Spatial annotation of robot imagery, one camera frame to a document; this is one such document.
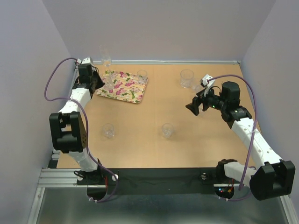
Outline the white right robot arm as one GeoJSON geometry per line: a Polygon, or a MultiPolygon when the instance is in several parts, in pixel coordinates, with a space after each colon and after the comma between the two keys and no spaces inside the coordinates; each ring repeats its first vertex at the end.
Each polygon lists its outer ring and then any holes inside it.
{"type": "Polygon", "coordinates": [[[252,158],[256,165],[250,168],[247,163],[242,165],[235,159],[223,159],[217,164],[216,179],[220,182],[228,179],[238,181],[240,185],[249,187],[259,201],[289,195],[295,177],[295,165],[275,153],[256,128],[250,112],[240,105],[239,85],[224,82],[219,95],[216,95],[211,76],[202,79],[200,84],[203,90],[196,94],[186,108],[196,116],[209,108],[220,111],[222,119],[247,148],[247,158],[252,158]]]}

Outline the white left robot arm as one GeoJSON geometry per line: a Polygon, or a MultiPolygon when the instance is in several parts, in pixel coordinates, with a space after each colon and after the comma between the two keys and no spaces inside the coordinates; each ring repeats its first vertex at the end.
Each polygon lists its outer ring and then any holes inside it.
{"type": "Polygon", "coordinates": [[[97,68],[90,58],[77,60],[78,77],[63,108],[49,116],[52,144],[55,150],[68,154],[88,172],[88,179],[98,184],[103,181],[104,172],[98,169],[99,161],[93,157],[88,147],[88,122],[84,107],[92,99],[95,91],[103,87],[97,68]]]}

